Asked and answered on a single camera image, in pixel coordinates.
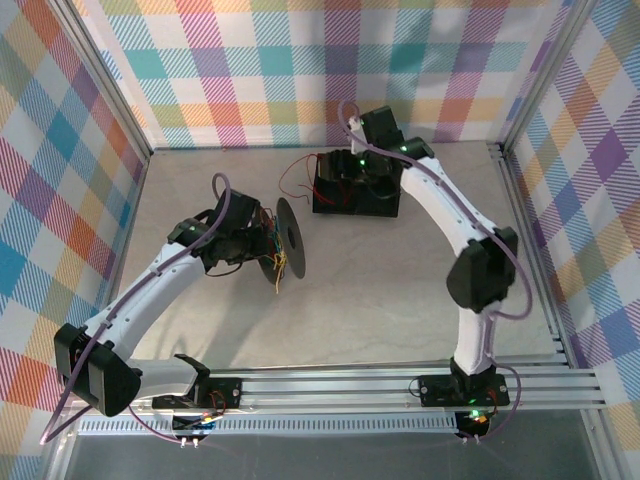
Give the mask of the plaid cloth backdrop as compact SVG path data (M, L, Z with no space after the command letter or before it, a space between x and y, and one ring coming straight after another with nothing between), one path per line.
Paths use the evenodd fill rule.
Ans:
M142 158L53 0L0 0L0 480L36 480L52 337L104 302ZM341 100L504 140L588 0L72 0L154 147L336 142ZM578 364L640 480L640 0L595 0L516 171Z

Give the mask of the black two-compartment bin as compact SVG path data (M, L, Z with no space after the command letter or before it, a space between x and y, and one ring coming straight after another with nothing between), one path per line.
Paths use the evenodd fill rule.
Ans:
M363 183L357 181L359 169L356 156L352 153L343 168L353 171L353 181L331 182L329 172L332 168L327 163L327 153L317 155L312 182L314 213L385 218L398 216L401 187L398 196L374 196Z

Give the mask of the black cable spool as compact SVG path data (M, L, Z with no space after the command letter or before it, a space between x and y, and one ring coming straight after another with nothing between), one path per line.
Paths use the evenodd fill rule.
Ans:
M260 222L262 239L271 239L275 244L273 261L260 261L265 278L279 292L280 284L287 271L302 279L306 274L306 257L301 231L289 202L280 197L276 203L275 230L267 231Z

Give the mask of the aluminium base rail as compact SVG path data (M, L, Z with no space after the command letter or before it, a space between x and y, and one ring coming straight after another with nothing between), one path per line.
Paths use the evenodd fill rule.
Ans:
M238 409L154 409L154 397L137 399L129 406L187 415L205 412L230 415L391 413L403 409L456 412L477 409L506 413L511 408L581 410L601 408L605 404L596 376L589 370L571 369L549 360L526 359L511 368L499 367L497 373L505 377L510 396L508 406L423 407L418 377L449 375L449 368L444 364L210 370L209 377L242 379Z

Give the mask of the aluminium side rail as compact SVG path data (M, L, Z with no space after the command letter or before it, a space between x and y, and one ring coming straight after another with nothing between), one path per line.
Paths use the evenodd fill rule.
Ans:
M533 227L508 154L498 144L489 146L491 160L508 201L513 226L520 237L519 260L527 274L531 289L531 312L524 320L499 321L498 341L501 355L522 355L549 360L554 364L576 366L566 331L560 320L556 301L546 278L542 256L536 244Z

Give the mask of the black electronics board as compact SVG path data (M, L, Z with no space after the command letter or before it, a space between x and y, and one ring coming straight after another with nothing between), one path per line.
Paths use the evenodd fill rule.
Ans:
M455 418L458 428L456 435L462 439L485 436L490 430L492 416L491 412L477 409L456 412Z
M216 428L216 423L223 418L222 415L204 413L197 415L174 415L172 417L172 430L175 435L207 435Z

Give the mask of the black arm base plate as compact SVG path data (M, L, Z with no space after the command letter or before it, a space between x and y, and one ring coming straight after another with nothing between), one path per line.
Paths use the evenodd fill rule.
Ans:
M503 407L510 404L505 377L461 374L418 377L423 407Z
M238 409L242 396L239 377L208 377L195 382L183 395L161 395L152 399L154 409L226 411Z

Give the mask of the aluminium corner post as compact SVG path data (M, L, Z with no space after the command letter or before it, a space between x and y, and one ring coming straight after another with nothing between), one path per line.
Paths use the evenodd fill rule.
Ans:
M491 129L490 142L503 154L514 150L598 2L548 0L546 3L509 86L506 104Z
M153 148L146 139L73 1L46 1L65 33L70 37L76 53L94 80L99 92L104 96L114 117L121 123L125 136L136 153L148 164L153 155Z

